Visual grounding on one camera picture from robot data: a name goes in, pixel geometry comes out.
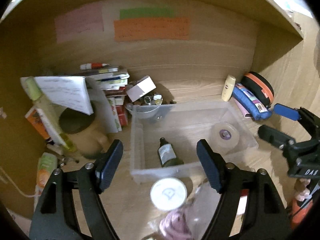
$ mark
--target orange paper note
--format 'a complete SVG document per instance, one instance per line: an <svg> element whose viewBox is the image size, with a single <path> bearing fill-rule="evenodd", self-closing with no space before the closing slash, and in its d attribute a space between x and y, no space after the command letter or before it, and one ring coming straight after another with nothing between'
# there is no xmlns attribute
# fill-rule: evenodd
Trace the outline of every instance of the orange paper note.
<svg viewBox="0 0 320 240"><path fill-rule="evenodd" d="M114 21L115 41L188 40L188 18L134 18Z"/></svg>

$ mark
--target red box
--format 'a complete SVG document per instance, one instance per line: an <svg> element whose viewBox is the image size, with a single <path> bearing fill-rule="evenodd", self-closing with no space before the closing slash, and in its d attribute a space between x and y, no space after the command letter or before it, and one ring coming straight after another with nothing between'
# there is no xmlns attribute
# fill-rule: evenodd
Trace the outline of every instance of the red box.
<svg viewBox="0 0 320 240"><path fill-rule="evenodd" d="M122 106L116 106L116 109L117 109L120 125L121 126L128 125L128 112L127 112L127 109L125 109L125 107L123 105Z"/></svg>

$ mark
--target stack of books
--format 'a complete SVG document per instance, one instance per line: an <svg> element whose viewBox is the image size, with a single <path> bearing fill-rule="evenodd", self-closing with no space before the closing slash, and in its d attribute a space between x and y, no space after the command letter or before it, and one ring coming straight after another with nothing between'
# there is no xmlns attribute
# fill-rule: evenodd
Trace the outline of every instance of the stack of books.
<svg viewBox="0 0 320 240"><path fill-rule="evenodd" d="M130 77L127 70L110 65L96 70L85 70L73 75L90 77L96 80L103 90L120 90L128 84L128 78Z"/></svg>
<svg viewBox="0 0 320 240"><path fill-rule="evenodd" d="M101 64L98 69L89 69L73 74L73 76L90 77L97 81L104 91L111 106L118 131L128 125L128 113L124 107L124 98L127 95L125 86L130 77L126 69Z"/></svg>
<svg viewBox="0 0 320 240"><path fill-rule="evenodd" d="M124 107L125 90L105 91L109 104L111 105L115 122L119 122L121 127L128 125L128 112Z"/></svg>

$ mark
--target masking tape roll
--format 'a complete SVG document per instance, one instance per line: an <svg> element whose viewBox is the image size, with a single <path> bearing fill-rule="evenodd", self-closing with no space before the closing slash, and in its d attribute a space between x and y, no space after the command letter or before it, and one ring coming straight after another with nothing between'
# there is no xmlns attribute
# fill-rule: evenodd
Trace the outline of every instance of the masking tape roll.
<svg viewBox="0 0 320 240"><path fill-rule="evenodd" d="M238 130L226 122L216 123L212 127L212 150L224 154L234 149L240 139Z"/></svg>

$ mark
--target transparent storage box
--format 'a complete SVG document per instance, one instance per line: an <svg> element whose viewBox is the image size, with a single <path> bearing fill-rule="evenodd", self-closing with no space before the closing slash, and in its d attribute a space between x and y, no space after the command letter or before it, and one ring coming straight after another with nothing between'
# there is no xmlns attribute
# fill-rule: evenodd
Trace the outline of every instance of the transparent storage box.
<svg viewBox="0 0 320 240"><path fill-rule="evenodd" d="M218 123L231 124L239 134L232 149L217 147L213 131ZM172 144L183 165L162 168L157 154L159 139ZM206 139L213 151L227 162L237 164L241 156L258 144L229 102L192 102L161 106L134 106L131 126L130 174L138 184L165 177L190 177L204 174L196 154L196 144Z"/></svg>

